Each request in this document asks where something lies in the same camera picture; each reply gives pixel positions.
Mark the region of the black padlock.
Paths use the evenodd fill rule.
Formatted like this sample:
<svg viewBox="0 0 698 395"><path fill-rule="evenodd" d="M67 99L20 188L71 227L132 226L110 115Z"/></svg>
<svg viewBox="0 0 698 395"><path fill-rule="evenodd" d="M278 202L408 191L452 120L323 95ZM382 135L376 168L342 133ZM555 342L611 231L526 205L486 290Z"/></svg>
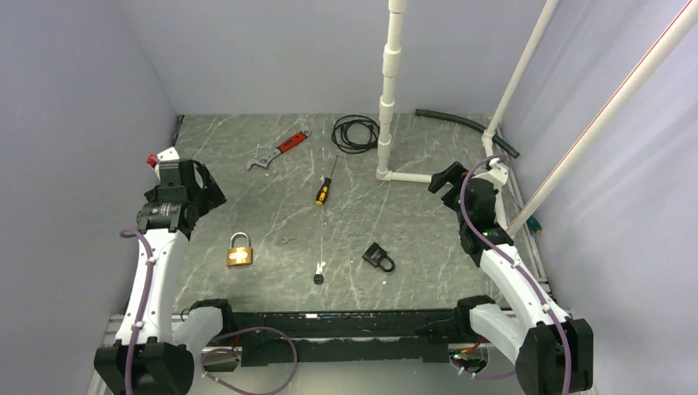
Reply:
<svg viewBox="0 0 698 395"><path fill-rule="evenodd" d="M385 273L393 272L396 267L394 260L388 256L387 251L376 242L372 243L362 254L362 259L372 267Z"/></svg>

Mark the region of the black-headed key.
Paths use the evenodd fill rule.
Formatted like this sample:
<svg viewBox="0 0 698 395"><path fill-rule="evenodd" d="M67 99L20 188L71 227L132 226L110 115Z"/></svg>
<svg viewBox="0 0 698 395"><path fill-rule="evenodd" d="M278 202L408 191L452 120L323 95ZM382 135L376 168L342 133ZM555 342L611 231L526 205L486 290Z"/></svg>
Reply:
<svg viewBox="0 0 698 395"><path fill-rule="evenodd" d="M313 282L315 285L321 285L324 282L323 269L326 262L320 262L316 265L315 274L313 276Z"/></svg>

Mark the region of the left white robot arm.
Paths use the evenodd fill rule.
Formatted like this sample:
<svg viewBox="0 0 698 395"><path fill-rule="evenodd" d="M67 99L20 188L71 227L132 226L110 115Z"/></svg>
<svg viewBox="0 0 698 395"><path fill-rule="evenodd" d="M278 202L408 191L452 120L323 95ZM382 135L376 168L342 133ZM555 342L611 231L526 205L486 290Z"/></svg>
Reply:
<svg viewBox="0 0 698 395"><path fill-rule="evenodd" d="M120 232L138 242L137 271L114 342L95 353L96 372L113 394L186 394L201 373L202 349L230 343L237 331L228 303L204 301L175 328L179 270L197 221L226 202L208 168L191 159L157 165L136 225Z"/></svg>

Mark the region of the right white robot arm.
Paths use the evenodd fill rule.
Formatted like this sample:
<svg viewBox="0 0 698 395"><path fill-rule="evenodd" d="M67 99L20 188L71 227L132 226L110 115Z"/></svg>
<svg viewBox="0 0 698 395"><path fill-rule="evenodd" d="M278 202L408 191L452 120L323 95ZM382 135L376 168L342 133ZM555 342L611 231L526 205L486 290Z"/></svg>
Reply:
<svg viewBox="0 0 698 395"><path fill-rule="evenodd" d="M593 329L572 318L544 291L523 263L513 239L496 218L504 166L491 162L471 176L460 163L430 177L428 190L450 190L441 198L456 213L463 251L498 287L513 311L509 316L486 295L460 300L452 320L465 342L489 341L513 365L526 394L572 394L593 386Z"/></svg>

